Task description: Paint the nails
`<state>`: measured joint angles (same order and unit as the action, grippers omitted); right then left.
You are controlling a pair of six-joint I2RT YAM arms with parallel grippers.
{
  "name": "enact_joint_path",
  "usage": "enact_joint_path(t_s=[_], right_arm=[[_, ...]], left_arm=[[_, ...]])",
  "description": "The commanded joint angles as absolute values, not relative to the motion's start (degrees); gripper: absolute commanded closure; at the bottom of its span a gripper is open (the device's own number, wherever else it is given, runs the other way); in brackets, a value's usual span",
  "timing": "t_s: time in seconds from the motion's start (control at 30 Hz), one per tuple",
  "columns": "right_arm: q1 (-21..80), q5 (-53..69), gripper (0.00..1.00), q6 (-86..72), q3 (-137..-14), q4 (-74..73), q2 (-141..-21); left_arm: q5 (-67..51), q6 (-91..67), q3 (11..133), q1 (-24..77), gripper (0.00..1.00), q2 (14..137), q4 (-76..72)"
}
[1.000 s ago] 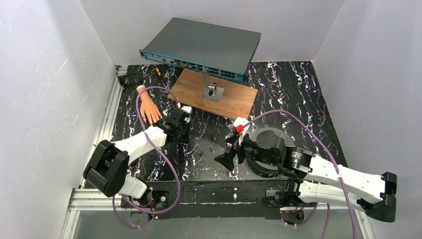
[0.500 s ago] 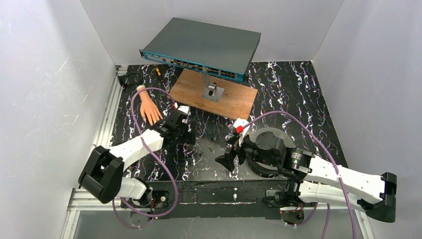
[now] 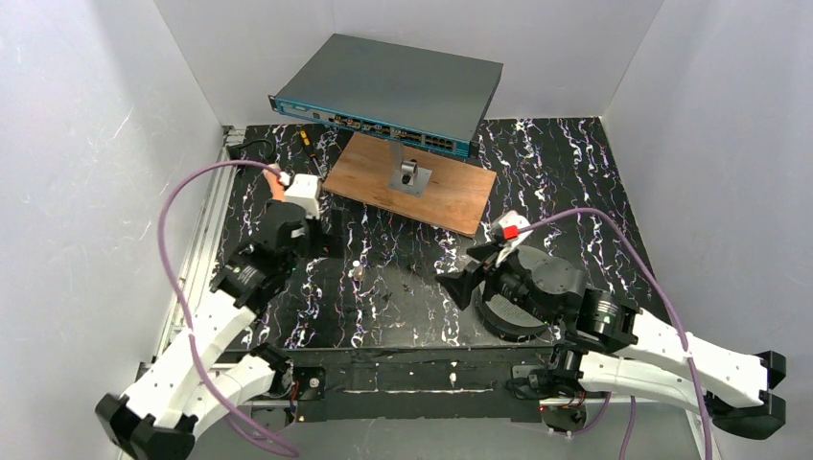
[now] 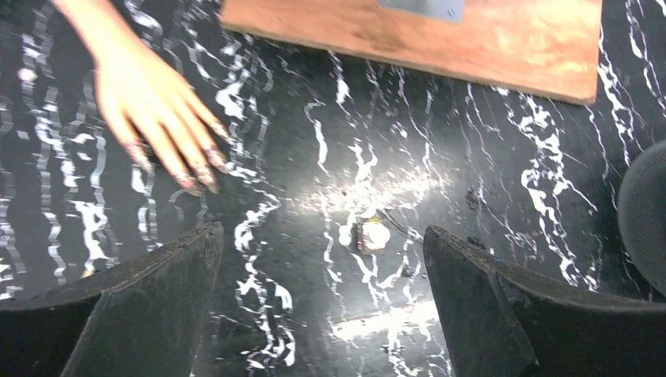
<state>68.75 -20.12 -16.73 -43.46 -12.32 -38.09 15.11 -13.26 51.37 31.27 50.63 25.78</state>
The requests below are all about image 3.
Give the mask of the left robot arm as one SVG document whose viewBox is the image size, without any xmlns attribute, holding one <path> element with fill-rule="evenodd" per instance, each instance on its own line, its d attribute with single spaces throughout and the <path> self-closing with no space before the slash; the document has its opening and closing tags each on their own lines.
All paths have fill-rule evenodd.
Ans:
<svg viewBox="0 0 813 460">
<path fill-rule="evenodd" d="M 258 231 L 225 257 L 191 325 L 122 395 L 98 402 L 95 413 L 108 438 L 133 459 L 185 459 L 197 438 L 236 414 L 238 405 L 263 394 L 290 397 L 293 361 L 267 344 L 215 378 L 208 372 L 265 315 L 302 259 L 342 256 L 342 236 L 324 230 L 315 200 L 272 200 Z"/>
</svg>

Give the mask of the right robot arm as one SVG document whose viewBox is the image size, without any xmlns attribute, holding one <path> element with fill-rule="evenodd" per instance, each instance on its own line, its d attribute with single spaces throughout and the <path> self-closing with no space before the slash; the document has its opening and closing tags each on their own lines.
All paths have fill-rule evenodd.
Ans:
<svg viewBox="0 0 813 460">
<path fill-rule="evenodd" d="M 619 393 L 707 413 L 729 434 L 764 440 L 785 425 L 775 394 L 783 355 L 733 352 L 678 330 L 610 292 L 591 287 L 570 262 L 526 246 L 485 243 L 469 262 L 437 276 L 462 309 L 475 306 L 505 337 L 562 330 L 549 362 L 507 381 L 521 399 Z"/>
</svg>

